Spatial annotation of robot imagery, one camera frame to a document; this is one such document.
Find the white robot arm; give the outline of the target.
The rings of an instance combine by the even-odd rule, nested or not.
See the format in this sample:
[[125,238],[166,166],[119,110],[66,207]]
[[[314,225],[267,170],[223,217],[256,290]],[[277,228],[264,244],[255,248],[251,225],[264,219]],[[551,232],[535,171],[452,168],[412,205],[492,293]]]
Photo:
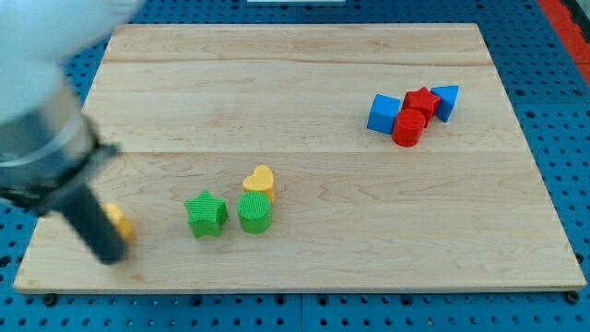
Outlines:
[[1,4],[1,198],[45,212],[99,147],[65,77],[72,55],[132,18],[140,0]]

